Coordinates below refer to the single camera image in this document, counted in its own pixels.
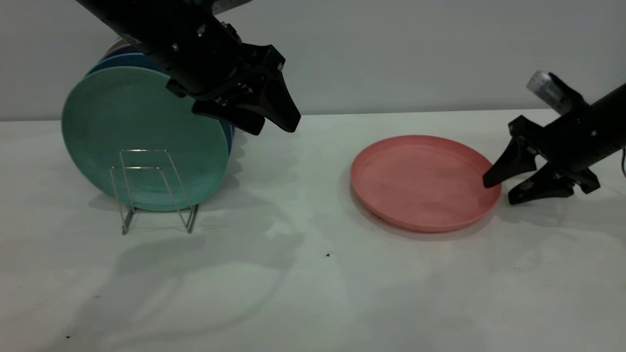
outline plate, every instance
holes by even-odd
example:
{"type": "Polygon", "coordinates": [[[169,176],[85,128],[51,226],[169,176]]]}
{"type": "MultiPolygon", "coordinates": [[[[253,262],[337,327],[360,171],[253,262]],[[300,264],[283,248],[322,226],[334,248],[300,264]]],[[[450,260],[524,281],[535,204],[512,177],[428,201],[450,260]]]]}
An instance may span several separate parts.
{"type": "MultiPolygon", "coordinates": [[[[131,53],[131,54],[121,54],[117,56],[112,56],[106,60],[100,61],[96,66],[94,66],[87,75],[90,75],[94,72],[98,72],[100,70],[104,70],[111,67],[124,67],[124,66],[132,66],[132,67],[142,67],[147,68],[149,70],[154,70],[167,75],[167,72],[159,65],[154,63],[151,59],[146,57],[142,53],[131,53]]],[[[222,128],[224,130],[224,134],[226,136],[226,141],[228,143],[228,152],[232,149],[232,139],[233,139],[233,126],[227,122],[221,122],[222,128]]]]}
{"type": "Polygon", "coordinates": [[[448,232],[476,222],[497,203],[501,186],[483,186],[490,167],[466,145],[406,135],[365,148],[352,163],[351,181],[381,219],[417,232],[448,232]]]}
{"type": "Polygon", "coordinates": [[[113,44],[111,44],[111,46],[105,51],[104,54],[102,54],[102,56],[105,56],[106,54],[108,54],[111,50],[114,50],[116,48],[119,48],[122,45],[128,45],[130,44],[126,39],[120,38],[118,37],[117,39],[115,39],[115,42],[113,44]]]}
{"type": "Polygon", "coordinates": [[[137,53],[141,53],[141,51],[137,50],[134,46],[127,44],[109,51],[106,55],[104,55],[104,57],[102,57],[102,59],[100,59],[100,61],[104,61],[117,55],[137,53]]]}
{"type": "MultiPolygon", "coordinates": [[[[191,113],[194,99],[177,98],[165,85],[169,77],[137,67],[114,67],[83,79],[63,108],[63,140],[83,175],[115,197],[111,167],[120,167],[122,149],[167,149],[192,204],[219,187],[228,162],[227,141],[219,121],[191,113]]],[[[160,167],[181,208],[187,208],[167,155],[126,153],[126,166],[160,167]]],[[[176,207],[155,170],[129,170],[133,203],[139,209],[176,207]]],[[[120,201],[130,204],[123,172],[114,173],[120,201]]]]}
{"type": "Polygon", "coordinates": [[[114,56],[112,58],[108,58],[106,60],[100,61],[89,72],[87,72],[86,76],[94,72],[104,70],[105,68],[122,67],[122,66],[147,68],[149,70],[163,73],[164,75],[167,74],[167,72],[161,66],[157,65],[152,60],[148,59],[144,54],[137,53],[137,54],[118,55],[118,56],[114,56]]]}

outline cable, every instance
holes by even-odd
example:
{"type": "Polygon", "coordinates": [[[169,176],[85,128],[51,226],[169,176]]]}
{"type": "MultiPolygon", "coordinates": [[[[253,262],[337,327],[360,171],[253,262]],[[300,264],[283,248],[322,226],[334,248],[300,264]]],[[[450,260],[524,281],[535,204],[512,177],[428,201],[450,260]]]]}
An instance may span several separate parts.
{"type": "Polygon", "coordinates": [[[626,177],[626,168],[624,167],[624,164],[626,164],[626,147],[622,148],[622,173],[624,174],[624,177],[626,177]]]}

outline stack of plates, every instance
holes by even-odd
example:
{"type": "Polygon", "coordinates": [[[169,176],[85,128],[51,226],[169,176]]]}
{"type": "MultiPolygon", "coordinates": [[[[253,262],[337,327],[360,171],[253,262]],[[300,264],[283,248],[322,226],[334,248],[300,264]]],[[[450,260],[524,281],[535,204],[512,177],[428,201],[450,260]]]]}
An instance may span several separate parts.
{"type": "MultiPolygon", "coordinates": [[[[65,145],[83,175],[105,194],[115,197],[110,170],[122,166],[123,149],[168,150],[192,205],[222,182],[232,126],[192,114],[194,100],[169,92],[168,80],[164,70],[119,39],[69,94],[61,121],[65,145]]],[[[177,203],[188,206],[167,154],[125,153],[124,164],[160,167],[177,203]]],[[[135,207],[176,210],[158,172],[129,170],[126,175],[135,207]]],[[[130,205],[124,173],[115,172],[114,180],[119,200],[130,205]]]]}

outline white table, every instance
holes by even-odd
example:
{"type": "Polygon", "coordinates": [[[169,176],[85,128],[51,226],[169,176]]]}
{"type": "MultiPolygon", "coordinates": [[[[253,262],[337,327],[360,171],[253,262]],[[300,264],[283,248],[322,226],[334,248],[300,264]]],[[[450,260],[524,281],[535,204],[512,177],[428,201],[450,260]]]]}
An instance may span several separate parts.
{"type": "MultiPolygon", "coordinates": [[[[116,204],[68,157],[59,122],[0,123],[0,351],[626,350],[626,180],[511,207],[447,235],[373,218],[352,159],[431,134],[495,161],[520,113],[305,116],[236,136],[192,235],[176,214],[116,204]]],[[[522,178],[508,181],[507,192],[522,178]]]]}

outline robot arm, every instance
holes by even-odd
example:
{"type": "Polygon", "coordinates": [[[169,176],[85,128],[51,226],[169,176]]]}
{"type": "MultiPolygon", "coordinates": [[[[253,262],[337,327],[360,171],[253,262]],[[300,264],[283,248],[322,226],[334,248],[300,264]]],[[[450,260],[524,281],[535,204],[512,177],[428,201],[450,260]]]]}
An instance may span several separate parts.
{"type": "Polygon", "coordinates": [[[295,131],[300,113],[271,45],[241,42],[213,15],[250,0],[77,0],[169,72],[167,88],[196,99],[193,113],[258,135],[265,118],[295,131]]]}
{"type": "Polygon", "coordinates": [[[524,116],[509,123],[511,142],[484,175],[485,187],[536,170],[535,157],[541,155],[548,163],[509,192],[511,205],[569,197],[576,184],[586,194],[600,188],[589,166],[626,146],[626,85],[592,105],[552,73],[535,73],[527,87],[561,117],[545,127],[524,116]]]}

